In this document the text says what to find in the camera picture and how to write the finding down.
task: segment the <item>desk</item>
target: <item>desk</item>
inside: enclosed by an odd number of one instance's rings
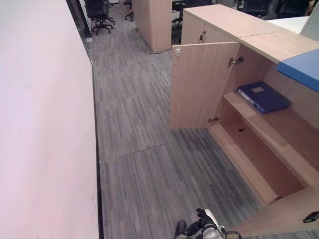
[[[291,18],[282,18],[282,19],[274,19],[268,20],[274,25],[283,27],[287,30],[293,31],[295,33],[300,33],[303,27],[305,26],[309,16],[300,16],[300,17],[291,17]]]
[[[182,44],[172,47],[170,127],[208,128],[264,206],[234,230],[252,237],[319,229],[302,222],[318,210],[319,93],[276,70],[319,42],[211,5],[184,9]],[[258,81],[292,105],[259,114],[236,93]]]

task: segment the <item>cabinet shelf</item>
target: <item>cabinet shelf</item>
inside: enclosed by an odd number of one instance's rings
[[[304,189],[244,120],[213,125],[210,133],[262,204]]]
[[[319,131],[291,109],[259,114],[236,92],[224,99],[269,148],[307,185],[319,181]]]

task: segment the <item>cable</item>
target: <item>cable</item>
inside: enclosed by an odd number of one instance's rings
[[[161,51],[161,52],[150,52],[150,51],[147,51],[148,48],[149,48],[149,47],[147,46],[147,47],[144,49],[144,52],[145,52],[146,54],[162,54],[162,53],[164,53],[164,52],[167,52],[167,51],[171,50],[171,48],[170,48],[170,49],[167,49],[167,50]]]

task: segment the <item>white wall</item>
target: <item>white wall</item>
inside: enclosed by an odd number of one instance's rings
[[[92,70],[65,0],[0,1],[0,238],[97,239]]]

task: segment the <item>wooden board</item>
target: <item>wooden board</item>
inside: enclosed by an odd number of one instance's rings
[[[304,189],[289,168],[258,138],[244,120],[230,121],[223,126],[278,196],[285,197]]]
[[[319,128],[319,93],[276,71],[273,64],[264,82],[292,102],[290,108]]]
[[[171,47],[171,0],[133,0],[134,21],[149,47],[160,52]]]
[[[308,185],[318,183],[318,130],[291,109],[261,115],[235,92],[224,98]]]
[[[205,43],[214,43],[214,42],[232,42],[236,39],[230,37],[228,34],[212,27],[210,24],[204,25],[204,42]]]
[[[171,48],[171,0],[149,0],[154,52]]]
[[[208,119],[217,110],[232,69],[229,59],[239,46],[238,42],[173,46],[170,128],[210,126]]]
[[[233,228],[242,237],[264,236],[318,230],[319,221],[304,223],[311,212],[319,210],[319,186],[308,187],[268,205]]]
[[[220,4],[186,8],[184,12],[235,39],[285,30],[262,19]]]
[[[132,0],[134,7],[134,22],[144,40],[152,48],[151,16],[149,0]]]
[[[287,58],[319,48],[319,42],[292,31],[243,37],[239,39],[239,42],[254,49],[276,64]]]
[[[241,45],[237,59],[244,58],[244,62],[235,64],[230,73],[224,93],[236,91],[239,86],[263,81],[273,62],[256,51]]]
[[[204,22],[197,18],[184,13],[183,28],[181,32],[181,43],[184,44],[199,44],[202,43],[199,37],[203,33]]]
[[[221,124],[213,125],[209,132],[262,205],[268,204],[278,196]]]

